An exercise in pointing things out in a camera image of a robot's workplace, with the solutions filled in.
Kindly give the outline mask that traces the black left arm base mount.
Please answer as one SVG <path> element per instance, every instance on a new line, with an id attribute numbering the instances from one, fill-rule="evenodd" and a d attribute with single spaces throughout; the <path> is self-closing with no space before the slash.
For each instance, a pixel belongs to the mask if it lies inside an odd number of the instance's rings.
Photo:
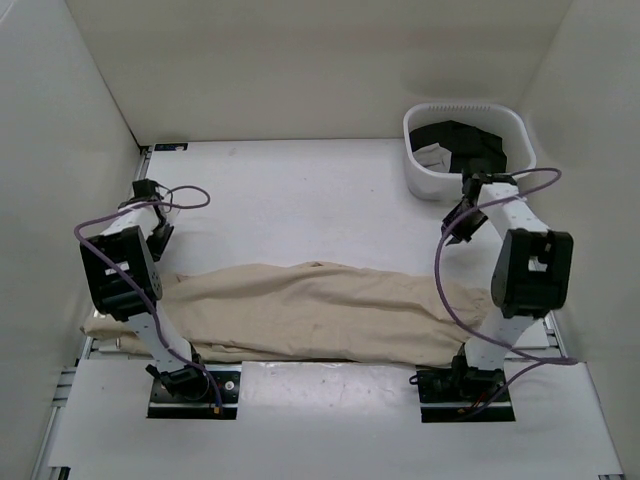
<path id="1" fill-rule="evenodd" d="M 196 389 L 187 396 L 169 393 L 159 379 L 154 379 L 149 395 L 147 417 L 173 420 L 235 420 L 241 391 L 240 364 L 208 365 L 220 390 L 222 405 L 216 404 L 213 388 L 208 393 Z"/>

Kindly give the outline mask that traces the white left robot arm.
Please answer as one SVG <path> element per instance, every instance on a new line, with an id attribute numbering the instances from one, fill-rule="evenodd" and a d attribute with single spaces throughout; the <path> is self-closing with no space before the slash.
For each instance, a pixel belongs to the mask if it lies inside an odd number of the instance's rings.
<path id="1" fill-rule="evenodd" d="M 155 180 L 137 180 L 133 195 L 114 214 L 74 228 L 92 302 L 124 324 L 146 347 L 148 373 L 172 396 L 199 400 L 212 381 L 199 354 L 164 312 L 156 268 L 171 239 L 169 215 L 179 207 L 173 191 Z"/>

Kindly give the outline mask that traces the beige trousers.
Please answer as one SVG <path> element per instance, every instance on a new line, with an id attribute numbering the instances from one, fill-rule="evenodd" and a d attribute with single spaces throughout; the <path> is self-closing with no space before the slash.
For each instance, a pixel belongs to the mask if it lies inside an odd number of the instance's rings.
<path id="1" fill-rule="evenodd" d="M 162 277 L 162 305 L 207 362 L 335 360 L 442 367 L 492 306 L 487 290 L 329 262 Z"/>

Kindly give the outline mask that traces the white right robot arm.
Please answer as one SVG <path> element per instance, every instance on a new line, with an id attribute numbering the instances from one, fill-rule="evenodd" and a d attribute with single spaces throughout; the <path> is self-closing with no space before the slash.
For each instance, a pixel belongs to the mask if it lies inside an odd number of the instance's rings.
<path id="1" fill-rule="evenodd" d="M 453 358 L 448 385 L 460 399 L 495 391 L 505 357 L 522 334 L 568 294 L 574 239 L 540 220 L 520 192 L 515 175 L 490 173 L 477 160 L 462 173 L 462 198 L 444 218 L 440 248 L 470 242 L 485 224 L 502 246 L 491 277 L 494 308 Z"/>

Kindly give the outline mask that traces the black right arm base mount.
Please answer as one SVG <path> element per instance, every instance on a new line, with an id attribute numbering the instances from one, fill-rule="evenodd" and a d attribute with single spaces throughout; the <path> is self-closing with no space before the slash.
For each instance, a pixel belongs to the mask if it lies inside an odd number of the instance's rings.
<path id="1" fill-rule="evenodd" d="M 448 368 L 418 369 L 409 383 L 418 390 L 422 423 L 515 420 L 504 372 L 469 367 L 463 355 Z"/>

